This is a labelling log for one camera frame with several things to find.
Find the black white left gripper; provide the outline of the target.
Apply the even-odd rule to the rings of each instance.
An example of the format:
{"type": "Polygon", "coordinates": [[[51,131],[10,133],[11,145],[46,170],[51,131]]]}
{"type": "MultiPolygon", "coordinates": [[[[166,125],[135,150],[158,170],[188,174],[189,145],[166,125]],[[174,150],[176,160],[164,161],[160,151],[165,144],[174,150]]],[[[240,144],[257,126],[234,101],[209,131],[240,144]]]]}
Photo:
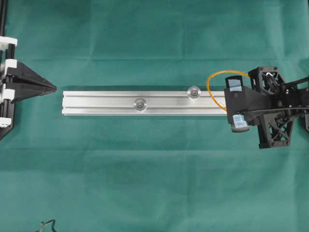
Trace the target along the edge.
{"type": "Polygon", "coordinates": [[[47,79],[41,77],[22,62],[14,59],[15,47],[18,39],[0,37],[0,50],[5,52],[6,58],[0,64],[0,105],[4,106],[5,100],[12,103],[29,98],[54,93],[57,87],[47,79]],[[7,77],[12,77],[14,83],[30,84],[33,86],[8,86],[7,77]]]}

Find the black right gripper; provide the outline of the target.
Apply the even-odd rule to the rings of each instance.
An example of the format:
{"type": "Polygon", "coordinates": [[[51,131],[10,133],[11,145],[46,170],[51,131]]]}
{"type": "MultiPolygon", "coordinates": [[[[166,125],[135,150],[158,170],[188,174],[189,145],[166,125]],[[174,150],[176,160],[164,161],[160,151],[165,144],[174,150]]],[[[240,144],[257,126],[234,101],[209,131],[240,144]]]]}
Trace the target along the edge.
{"type": "Polygon", "coordinates": [[[241,75],[225,79],[232,131],[246,132],[256,126],[260,149],[289,146],[295,120],[309,117],[309,89],[298,87],[309,79],[286,82],[276,66],[257,67],[248,75],[251,87],[243,84],[241,75]]]}

